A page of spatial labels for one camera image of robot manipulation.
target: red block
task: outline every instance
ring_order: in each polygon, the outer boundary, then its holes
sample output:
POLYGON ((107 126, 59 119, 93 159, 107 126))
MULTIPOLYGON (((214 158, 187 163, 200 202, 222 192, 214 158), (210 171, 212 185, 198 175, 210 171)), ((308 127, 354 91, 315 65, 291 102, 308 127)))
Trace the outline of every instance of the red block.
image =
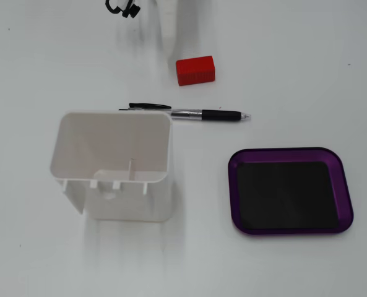
POLYGON ((179 60, 176 62, 178 83, 182 85, 201 84, 215 80, 215 65, 212 56, 179 60))

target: black cable clip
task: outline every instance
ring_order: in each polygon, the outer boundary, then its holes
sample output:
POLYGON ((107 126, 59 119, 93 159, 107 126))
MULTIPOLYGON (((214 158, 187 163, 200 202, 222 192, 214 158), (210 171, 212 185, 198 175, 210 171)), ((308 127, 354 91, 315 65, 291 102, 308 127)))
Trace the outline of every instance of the black cable clip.
POLYGON ((106 8, 112 13, 112 14, 119 14, 121 11, 123 12, 122 16, 127 18, 129 15, 134 18, 140 11, 140 7, 134 4, 134 0, 129 0, 127 3, 127 7, 125 10, 122 10, 120 7, 116 6, 116 8, 111 8, 110 6, 110 0, 106 0, 106 8))

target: white plastic box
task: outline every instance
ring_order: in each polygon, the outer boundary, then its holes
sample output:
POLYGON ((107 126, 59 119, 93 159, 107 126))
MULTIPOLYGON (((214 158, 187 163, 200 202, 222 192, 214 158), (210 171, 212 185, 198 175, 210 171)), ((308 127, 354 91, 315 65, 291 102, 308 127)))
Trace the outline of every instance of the white plastic box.
POLYGON ((171 215, 172 161, 172 120, 165 113, 69 113, 51 173, 80 213, 162 222, 171 215))

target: black plastic part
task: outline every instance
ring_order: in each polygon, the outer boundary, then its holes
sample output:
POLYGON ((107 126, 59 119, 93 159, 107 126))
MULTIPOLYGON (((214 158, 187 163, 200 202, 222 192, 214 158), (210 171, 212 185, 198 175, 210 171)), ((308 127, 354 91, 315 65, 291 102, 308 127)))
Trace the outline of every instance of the black plastic part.
POLYGON ((106 0, 106 8, 112 13, 112 14, 118 14, 119 12, 121 12, 121 9, 120 7, 116 7, 115 9, 111 8, 110 6, 110 3, 109 3, 110 0, 106 0))
POLYGON ((138 12, 140 11, 140 7, 136 6, 135 4, 133 4, 131 6, 131 8, 129 9, 129 15, 134 18, 136 17, 136 15, 138 14, 138 12))
POLYGON ((172 107, 168 105, 161 104, 151 104, 151 103, 130 103, 131 108, 143 108, 145 110, 170 110, 172 107))
POLYGON ((129 0, 127 3, 127 7, 125 8, 125 10, 123 11, 122 16, 127 18, 129 16, 129 11, 131 9, 131 4, 132 4, 133 0, 129 0))
POLYGON ((203 121, 240 121, 241 113, 225 110, 202 110, 203 121))

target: pen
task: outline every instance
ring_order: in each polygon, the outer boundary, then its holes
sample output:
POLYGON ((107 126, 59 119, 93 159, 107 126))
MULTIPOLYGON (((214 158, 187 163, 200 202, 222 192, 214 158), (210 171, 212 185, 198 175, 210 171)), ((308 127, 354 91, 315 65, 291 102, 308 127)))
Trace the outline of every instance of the pen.
POLYGON ((126 110, 159 110, 173 119, 196 119, 200 121, 241 121, 251 119, 251 115, 227 110, 173 110, 172 107, 151 103, 130 103, 126 110))

